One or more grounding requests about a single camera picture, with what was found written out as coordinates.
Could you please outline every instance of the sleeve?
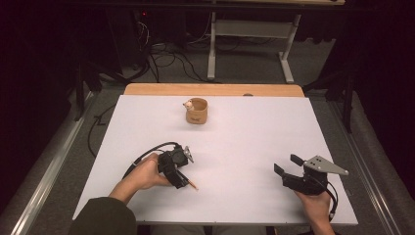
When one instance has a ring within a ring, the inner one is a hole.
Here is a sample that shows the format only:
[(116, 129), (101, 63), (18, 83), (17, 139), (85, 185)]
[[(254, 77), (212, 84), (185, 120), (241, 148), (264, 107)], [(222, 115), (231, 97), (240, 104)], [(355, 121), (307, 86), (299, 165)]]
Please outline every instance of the sleeve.
[(69, 235), (136, 235), (134, 213), (114, 198), (90, 199), (73, 221)]

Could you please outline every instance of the wrist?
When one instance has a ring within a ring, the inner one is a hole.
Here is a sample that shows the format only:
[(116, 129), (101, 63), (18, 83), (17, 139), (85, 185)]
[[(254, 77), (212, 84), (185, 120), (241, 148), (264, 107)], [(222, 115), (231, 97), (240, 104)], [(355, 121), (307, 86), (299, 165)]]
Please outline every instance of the wrist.
[(139, 188), (122, 180), (115, 186), (109, 197), (118, 199), (127, 205), (137, 190), (139, 190)]
[(335, 235), (328, 218), (311, 220), (310, 225), (315, 235)]

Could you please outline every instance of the wooden cup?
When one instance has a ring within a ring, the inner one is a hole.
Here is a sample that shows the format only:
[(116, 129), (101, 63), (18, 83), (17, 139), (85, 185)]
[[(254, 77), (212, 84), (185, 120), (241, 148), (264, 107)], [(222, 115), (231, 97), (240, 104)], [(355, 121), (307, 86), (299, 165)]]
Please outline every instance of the wooden cup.
[(192, 124), (205, 124), (208, 119), (208, 101), (202, 98), (192, 98), (193, 111), (186, 112), (186, 120)]

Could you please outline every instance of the white tabletop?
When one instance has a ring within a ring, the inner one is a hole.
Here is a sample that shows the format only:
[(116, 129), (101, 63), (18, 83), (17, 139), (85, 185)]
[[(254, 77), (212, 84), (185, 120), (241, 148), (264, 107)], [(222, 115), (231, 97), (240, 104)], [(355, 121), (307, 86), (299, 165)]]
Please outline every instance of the white tabletop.
[[(139, 191), (128, 207), (144, 223), (306, 224), (300, 200), (273, 171), (301, 176), (290, 154), (332, 161), (307, 98), (205, 96), (204, 125), (186, 122), (192, 97), (121, 96), (73, 218), (91, 198), (108, 196), (137, 157), (164, 142), (188, 145), (195, 162), (181, 168), (199, 188)], [(334, 224), (357, 220), (337, 175)]]

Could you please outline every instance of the hand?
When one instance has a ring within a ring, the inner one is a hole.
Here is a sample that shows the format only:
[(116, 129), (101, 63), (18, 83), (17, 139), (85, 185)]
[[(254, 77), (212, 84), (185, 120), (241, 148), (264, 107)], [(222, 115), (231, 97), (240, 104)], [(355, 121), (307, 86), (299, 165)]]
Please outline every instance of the hand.
[(158, 163), (159, 155), (152, 153), (119, 181), (109, 197), (128, 204), (132, 196), (140, 189), (149, 189), (156, 185), (170, 185), (168, 180), (159, 174)]
[(323, 192), (320, 195), (304, 195), (294, 191), (301, 199), (305, 215), (316, 235), (335, 234), (329, 220), (330, 195)]

